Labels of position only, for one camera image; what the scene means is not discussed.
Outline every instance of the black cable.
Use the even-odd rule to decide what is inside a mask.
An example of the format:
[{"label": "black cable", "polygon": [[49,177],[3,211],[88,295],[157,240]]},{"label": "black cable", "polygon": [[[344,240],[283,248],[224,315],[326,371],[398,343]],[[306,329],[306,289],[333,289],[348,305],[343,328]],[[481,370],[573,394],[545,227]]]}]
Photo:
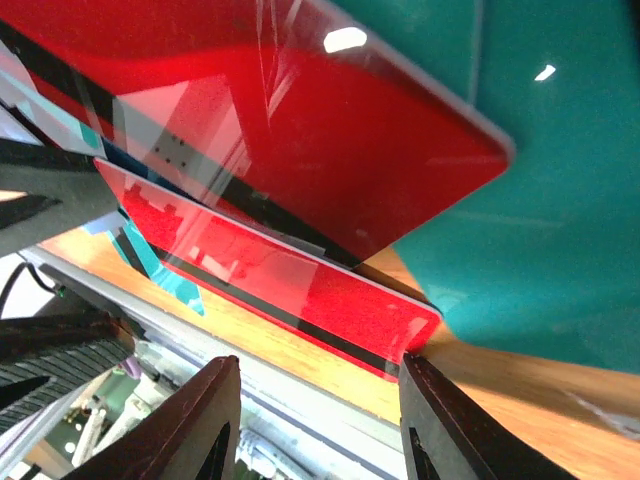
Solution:
[{"label": "black cable", "polygon": [[25,268],[29,271],[29,273],[31,274],[31,276],[33,277],[33,279],[35,280],[35,282],[38,284],[40,288],[42,288],[43,290],[46,290],[49,293],[53,293],[54,295],[61,294],[61,290],[56,290],[55,288],[48,286],[46,283],[42,281],[42,279],[40,278],[40,275],[38,275],[38,271],[36,270],[36,267],[34,267],[31,263],[22,262],[20,265],[18,265],[15,268],[13,273],[11,273],[11,275],[9,276],[9,279],[7,280],[7,283],[2,289],[2,293],[0,293],[0,318],[2,318],[2,311],[4,310],[4,307],[7,303],[9,294],[11,293],[13,286],[18,280],[18,277],[20,276],[20,274]]}]

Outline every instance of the wooden board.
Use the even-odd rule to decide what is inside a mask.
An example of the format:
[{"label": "wooden board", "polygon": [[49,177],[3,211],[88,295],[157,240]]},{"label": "wooden board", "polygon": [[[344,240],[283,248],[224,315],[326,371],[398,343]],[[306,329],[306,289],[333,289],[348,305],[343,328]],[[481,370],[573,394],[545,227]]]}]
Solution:
[{"label": "wooden board", "polygon": [[[202,292],[207,313],[199,316],[127,266],[106,235],[91,237],[78,229],[43,246],[337,397],[399,421],[397,385],[210,292]],[[393,250],[368,263],[418,287]],[[640,377],[473,347],[444,325],[423,353],[506,428],[574,475],[637,478],[640,443],[614,433],[607,422],[611,414],[640,419]]]}]

